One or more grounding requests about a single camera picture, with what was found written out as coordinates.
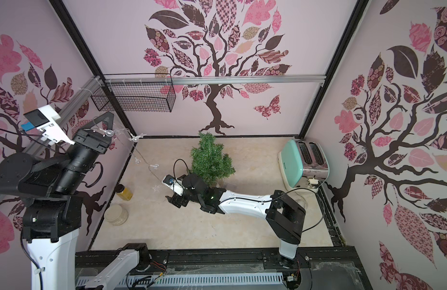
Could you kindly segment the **string lights with star ornaments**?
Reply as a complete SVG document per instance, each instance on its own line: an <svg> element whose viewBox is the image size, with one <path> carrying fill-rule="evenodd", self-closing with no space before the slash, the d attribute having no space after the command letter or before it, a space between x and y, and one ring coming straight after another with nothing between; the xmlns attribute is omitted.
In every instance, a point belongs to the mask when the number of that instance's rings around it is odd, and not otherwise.
<svg viewBox="0 0 447 290"><path fill-rule="evenodd" d="M157 164L150 164L142 155L142 153L136 148L137 143L143 138L144 134L140 134L140 135L134 135L128 128L121 128L121 129L103 129L102 127L99 127L98 125L94 125L91 126L90 124L88 124L88 128L83 128L83 130L87 130L87 131L93 131L94 133L100 133L102 136L104 137L113 137L114 139L118 139L118 141L123 145L123 143L121 142L121 140L119 139L119 135L125 135L126 139L128 141L130 141L132 143L132 150L129 154L128 160L126 161L125 164L125 168L123 169L119 180L118 180L118 184L122 181L122 178L124 176L124 173L126 171L126 168L129 165L129 161L131 159L131 157L135 158L135 163L136 164L140 164L140 163L144 163L146 165L148 165L148 171L150 172L150 174L152 176L154 176L159 182L161 182L161 179L159 177L157 177L155 175L154 172L151 171L151 168L157 169L158 165Z"/></svg>

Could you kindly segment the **small green christmas tree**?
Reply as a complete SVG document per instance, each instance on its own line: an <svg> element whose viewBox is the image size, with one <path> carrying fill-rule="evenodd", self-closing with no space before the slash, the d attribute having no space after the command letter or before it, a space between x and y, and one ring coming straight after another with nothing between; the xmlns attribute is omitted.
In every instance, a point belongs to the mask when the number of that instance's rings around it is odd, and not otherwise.
<svg viewBox="0 0 447 290"><path fill-rule="evenodd" d="M223 152L224 145L216 143L216 137L210 133L199 133L198 147L191 149L191 173L196 174L208 185L235 174L232 158Z"/></svg>

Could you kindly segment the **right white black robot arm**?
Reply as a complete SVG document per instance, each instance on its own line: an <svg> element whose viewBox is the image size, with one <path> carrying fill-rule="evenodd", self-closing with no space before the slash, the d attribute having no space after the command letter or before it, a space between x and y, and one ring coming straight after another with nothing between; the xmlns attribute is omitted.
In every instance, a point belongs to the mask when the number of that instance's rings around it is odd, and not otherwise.
<svg viewBox="0 0 447 290"><path fill-rule="evenodd" d="M289 194L296 191L311 192L319 200L321 213L326 211L326 204L318 191L310 188L297 187L287 192L275 190L271 195L245 195L223 187L210 187L201 177L191 172L180 177L175 174L166 175L162 184L173 191L173 195L166 198L179 209L192 202L212 215L240 214L264 219L280 240L278 253L282 267L289 267L298 260L302 234L320 224L317 222L304 228L307 211Z"/></svg>

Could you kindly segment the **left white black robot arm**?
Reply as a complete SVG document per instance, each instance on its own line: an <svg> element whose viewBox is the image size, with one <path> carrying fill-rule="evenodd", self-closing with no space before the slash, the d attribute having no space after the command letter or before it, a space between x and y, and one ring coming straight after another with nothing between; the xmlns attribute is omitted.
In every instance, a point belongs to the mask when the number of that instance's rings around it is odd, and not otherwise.
<svg viewBox="0 0 447 290"><path fill-rule="evenodd" d="M26 113L44 139L69 144L63 155L42 159L14 153L0 163L0 195L18 197L25 206L21 247L31 262L35 290L76 288L76 244L83 198L76 190L111 145L114 115L106 112L69 138L58 124L59 114L44 106Z"/></svg>

